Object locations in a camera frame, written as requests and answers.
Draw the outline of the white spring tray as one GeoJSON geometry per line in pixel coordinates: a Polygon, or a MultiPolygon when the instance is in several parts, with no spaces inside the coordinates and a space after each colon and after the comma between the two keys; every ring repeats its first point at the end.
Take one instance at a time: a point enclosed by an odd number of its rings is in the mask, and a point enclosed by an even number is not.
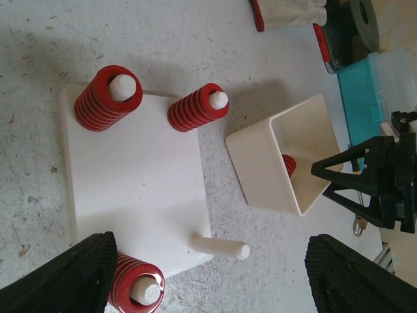
{"type": "Polygon", "coordinates": [[[311,174],[312,164],[340,152],[322,95],[239,130],[225,143],[247,204],[298,216],[329,185],[311,174]]]}

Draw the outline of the white peg base plate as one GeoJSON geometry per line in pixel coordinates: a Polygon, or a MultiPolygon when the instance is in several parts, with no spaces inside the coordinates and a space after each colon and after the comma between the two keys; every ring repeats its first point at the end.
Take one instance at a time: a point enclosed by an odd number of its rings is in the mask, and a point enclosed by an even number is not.
{"type": "Polygon", "coordinates": [[[74,104],[82,86],[59,95],[72,240],[112,231],[117,248],[171,277],[219,256],[244,260],[242,241],[211,236],[196,131],[167,120],[173,99],[146,94],[103,132],[83,128],[74,104]]]}

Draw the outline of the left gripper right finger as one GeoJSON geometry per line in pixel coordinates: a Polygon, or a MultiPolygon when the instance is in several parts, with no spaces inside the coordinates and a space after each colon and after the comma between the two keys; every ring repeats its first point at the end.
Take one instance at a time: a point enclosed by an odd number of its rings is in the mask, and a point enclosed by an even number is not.
{"type": "Polygon", "coordinates": [[[318,312],[416,312],[416,288],[327,234],[309,239],[305,266],[318,312]]]}

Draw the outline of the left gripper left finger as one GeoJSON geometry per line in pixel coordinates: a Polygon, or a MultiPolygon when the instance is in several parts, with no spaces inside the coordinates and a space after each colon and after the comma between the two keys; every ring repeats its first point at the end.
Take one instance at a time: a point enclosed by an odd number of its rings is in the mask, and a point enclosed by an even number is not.
{"type": "Polygon", "coordinates": [[[113,232],[96,233],[1,289],[1,312],[103,312],[118,260],[113,232]]]}

